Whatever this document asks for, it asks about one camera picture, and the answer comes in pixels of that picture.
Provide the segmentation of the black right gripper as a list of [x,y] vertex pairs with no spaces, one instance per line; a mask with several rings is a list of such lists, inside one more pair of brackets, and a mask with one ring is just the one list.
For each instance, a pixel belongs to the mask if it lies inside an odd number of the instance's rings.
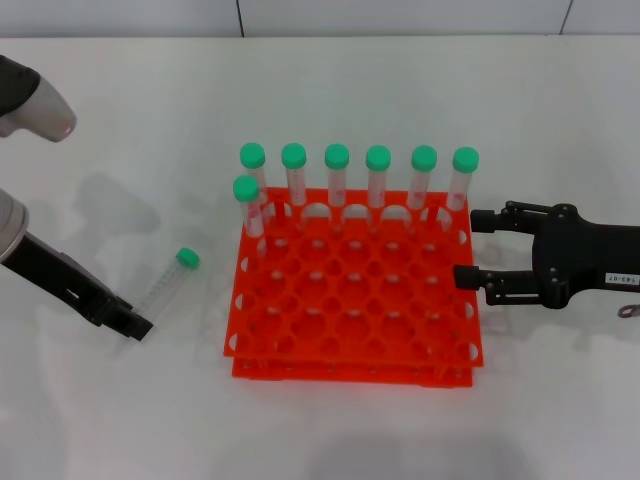
[[534,234],[532,270],[455,265],[455,286],[485,292],[486,303],[566,307],[586,290],[639,291],[639,228],[585,220],[570,204],[507,201],[499,211],[471,211],[471,231]]

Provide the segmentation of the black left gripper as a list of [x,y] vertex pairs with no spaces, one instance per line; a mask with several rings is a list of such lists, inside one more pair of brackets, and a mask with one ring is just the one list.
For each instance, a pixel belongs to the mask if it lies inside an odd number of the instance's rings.
[[122,333],[137,341],[153,324],[84,267],[36,236],[26,233],[2,265],[58,298],[96,326],[123,325]]

